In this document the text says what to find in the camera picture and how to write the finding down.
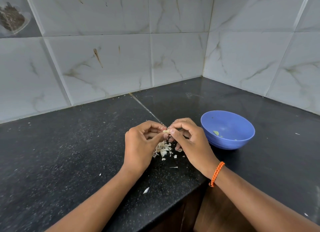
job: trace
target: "kitchen counter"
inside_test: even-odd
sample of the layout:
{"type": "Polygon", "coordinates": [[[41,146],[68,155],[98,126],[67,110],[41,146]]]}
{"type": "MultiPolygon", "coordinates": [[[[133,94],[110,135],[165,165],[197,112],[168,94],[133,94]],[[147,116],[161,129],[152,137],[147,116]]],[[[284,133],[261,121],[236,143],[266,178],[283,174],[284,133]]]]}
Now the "kitchen counter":
{"type": "MultiPolygon", "coordinates": [[[[213,147],[217,157],[320,224],[319,116],[206,78],[134,96],[151,113],[124,95],[0,124],[0,231],[43,231],[96,192],[120,169],[130,127],[182,117],[199,125],[210,110],[242,115],[256,129],[239,150],[213,147]]],[[[145,229],[208,181],[183,152],[174,154],[177,159],[152,159],[105,231],[145,229]]]]}

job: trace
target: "backsplash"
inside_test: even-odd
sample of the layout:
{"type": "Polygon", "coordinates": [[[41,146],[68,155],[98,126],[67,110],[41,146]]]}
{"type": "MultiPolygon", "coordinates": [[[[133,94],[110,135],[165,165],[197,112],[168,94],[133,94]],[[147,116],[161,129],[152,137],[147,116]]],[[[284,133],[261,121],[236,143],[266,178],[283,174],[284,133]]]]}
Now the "backsplash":
{"type": "Polygon", "coordinates": [[[320,114],[320,0],[214,0],[203,76],[320,114]]]}
{"type": "Polygon", "coordinates": [[[213,1],[0,0],[0,122],[201,76],[213,1]]]}

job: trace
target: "person's right arm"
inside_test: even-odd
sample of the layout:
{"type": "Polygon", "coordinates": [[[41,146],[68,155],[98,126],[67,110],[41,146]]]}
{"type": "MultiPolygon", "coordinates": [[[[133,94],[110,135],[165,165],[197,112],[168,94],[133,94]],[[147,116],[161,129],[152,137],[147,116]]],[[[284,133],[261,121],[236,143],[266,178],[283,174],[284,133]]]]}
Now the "person's right arm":
{"type": "MultiPolygon", "coordinates": [[[[172,135],[169,141],[175,139],[176,149],[181,146],[191,164],[211,179],[219,161],[203,129],[190,118],[178,119],[168,129],[172,135]]],[[[320,231],[320,226],[258,190],[226,166],[222,167],[215,184],[259,232],[320,231]]]]}

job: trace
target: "brown floor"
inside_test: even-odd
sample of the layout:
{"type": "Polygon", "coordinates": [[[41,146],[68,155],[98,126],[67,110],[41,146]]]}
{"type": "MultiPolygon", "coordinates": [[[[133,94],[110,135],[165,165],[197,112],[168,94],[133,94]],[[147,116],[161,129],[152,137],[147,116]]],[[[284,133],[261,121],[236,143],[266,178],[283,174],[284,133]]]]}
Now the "brown floor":
{"type": "Polygon", "coordinates": [[[194,225],[195,232],[256,231],[218,188],[208,187],[194,225]]]}

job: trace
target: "hand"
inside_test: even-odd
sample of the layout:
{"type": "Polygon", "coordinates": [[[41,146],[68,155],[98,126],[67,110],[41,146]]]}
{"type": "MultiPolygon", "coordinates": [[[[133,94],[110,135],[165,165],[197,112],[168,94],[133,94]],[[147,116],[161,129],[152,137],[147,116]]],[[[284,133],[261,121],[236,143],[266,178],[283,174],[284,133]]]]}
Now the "hand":
{"type": "Polygon", "coordinates": [[[166,130],[166,127],[154,121],[146,121],[130,128],[125,134],[122,168],[139,178],[149,166],[158,143],[164,141],[162,130],[166,130]]]}
{"type": "Polygon", "coordinates": [[[211,179],[219,160],[212,152],[203,129],[190,118],[177,119],[168,129],[172,136],[169,141],[172,142],[175,139],[178,142],[176,149],[182,147],[190,163],[204,176],[211,179]]]}

